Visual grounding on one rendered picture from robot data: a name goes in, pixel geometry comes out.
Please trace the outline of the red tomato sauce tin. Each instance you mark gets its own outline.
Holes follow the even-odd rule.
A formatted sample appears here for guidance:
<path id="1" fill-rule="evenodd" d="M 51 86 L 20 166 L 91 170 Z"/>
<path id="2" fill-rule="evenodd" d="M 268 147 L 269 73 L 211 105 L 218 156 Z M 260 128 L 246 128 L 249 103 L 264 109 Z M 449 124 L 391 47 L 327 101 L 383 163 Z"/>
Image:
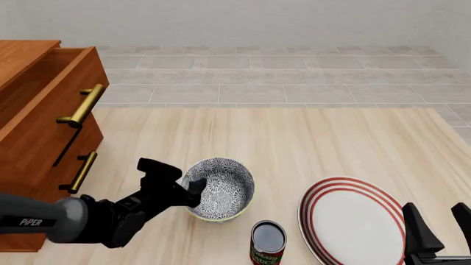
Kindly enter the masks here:
<path id="1" fill-rule="evenodd" d="M 280 265 L 286 243 L 286 232 L 278 223 L 257 222 L 250 233 L 250 260 L 253 265 Z"/>

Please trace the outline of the white plate with red rings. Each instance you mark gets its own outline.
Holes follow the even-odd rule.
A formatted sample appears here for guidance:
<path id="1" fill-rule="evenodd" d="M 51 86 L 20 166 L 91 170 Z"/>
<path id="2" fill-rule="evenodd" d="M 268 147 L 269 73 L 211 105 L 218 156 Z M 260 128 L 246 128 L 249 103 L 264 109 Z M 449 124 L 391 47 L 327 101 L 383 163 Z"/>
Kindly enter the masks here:
<path id="1" fill-rule="evenodd" d="M 365 180 L 312 183 L 298 204 L 300 232 L 321 265 L 405 265 L 402 205 Z"/>

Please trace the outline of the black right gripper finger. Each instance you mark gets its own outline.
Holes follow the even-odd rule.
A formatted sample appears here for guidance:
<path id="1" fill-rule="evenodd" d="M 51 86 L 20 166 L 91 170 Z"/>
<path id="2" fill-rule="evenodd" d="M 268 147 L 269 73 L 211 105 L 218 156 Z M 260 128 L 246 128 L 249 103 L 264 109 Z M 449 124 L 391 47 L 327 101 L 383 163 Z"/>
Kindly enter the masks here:
<path id="1" fill-rule="evenodd" d="M 451 211 L 465 239 L 471 241 L 471 209 L 463 202 L 459 202 L 451 208 Z"/>
<path id="2" fill-rule="evenodd" d="M 408 202 L 402 207 L 406 225 L 405 253 L 437 253 L 445 248 L 426 225 L 417 207 Z"/>

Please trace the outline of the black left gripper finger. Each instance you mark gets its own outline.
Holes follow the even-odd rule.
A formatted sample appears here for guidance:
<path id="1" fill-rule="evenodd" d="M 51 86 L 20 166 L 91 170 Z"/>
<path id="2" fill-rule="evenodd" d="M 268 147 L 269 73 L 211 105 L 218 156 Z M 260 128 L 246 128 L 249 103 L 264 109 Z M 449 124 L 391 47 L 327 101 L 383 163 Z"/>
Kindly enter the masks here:
<path id="1" fill-rule="evenodd" d="M 187 207 L 195 208 L 200 204 L 202 192 L 205 190 L 206 185 L 206 178 L 189 182 L 188 190 L 185 195 L 185 203 Z"/>
<path id="2" fill-rule="evenodd" d="M 148 175 L 164 176 L 169 179 L 179 179 L 183 175 L 181 169 L 149 158 L 140 158 L 138 161 L 137 170 Z"/>

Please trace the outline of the black and white patterned bowl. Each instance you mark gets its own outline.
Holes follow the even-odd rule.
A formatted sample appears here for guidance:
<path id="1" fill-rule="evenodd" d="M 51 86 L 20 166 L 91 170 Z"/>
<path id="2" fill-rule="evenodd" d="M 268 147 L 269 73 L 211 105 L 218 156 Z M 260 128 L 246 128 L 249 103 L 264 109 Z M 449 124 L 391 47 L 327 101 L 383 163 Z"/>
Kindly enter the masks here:
<path id="1" fill-rule="evenodd" d="M 205 179 L 207 185 L 201 194 L 201 202 L 187 207 L 189 213 L 208 223 L 221 224 L 240 216 L 253 201 L 255 181 L 250 171 L 237 160 L 208 158 L 188 169 L 181 185 Z"/>

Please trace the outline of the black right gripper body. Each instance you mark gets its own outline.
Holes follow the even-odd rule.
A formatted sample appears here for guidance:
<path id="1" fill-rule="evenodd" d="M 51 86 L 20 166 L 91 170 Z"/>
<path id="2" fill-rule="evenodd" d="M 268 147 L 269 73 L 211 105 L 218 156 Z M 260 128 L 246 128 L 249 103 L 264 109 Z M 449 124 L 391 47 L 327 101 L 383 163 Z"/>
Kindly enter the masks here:
<path id="1" fill-rule="evenodd" d="M 405 251 L 405 265 L 471 265 L 471 255 L 436 255 Z"/>

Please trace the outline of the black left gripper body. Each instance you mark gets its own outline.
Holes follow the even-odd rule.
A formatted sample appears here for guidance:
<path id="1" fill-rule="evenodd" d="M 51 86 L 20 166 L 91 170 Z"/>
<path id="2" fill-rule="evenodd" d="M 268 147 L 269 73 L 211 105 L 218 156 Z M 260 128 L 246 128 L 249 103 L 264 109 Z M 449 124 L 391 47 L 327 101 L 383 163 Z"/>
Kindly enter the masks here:
<path id="1" fill-rule="evenodd" d="M 170 207 L 187 207 L 187 189 L 178 184 L 177 180 L 145 174 L 141 178 L 140 190 L 127 197 L 127 210 L 154 218 Z"/>

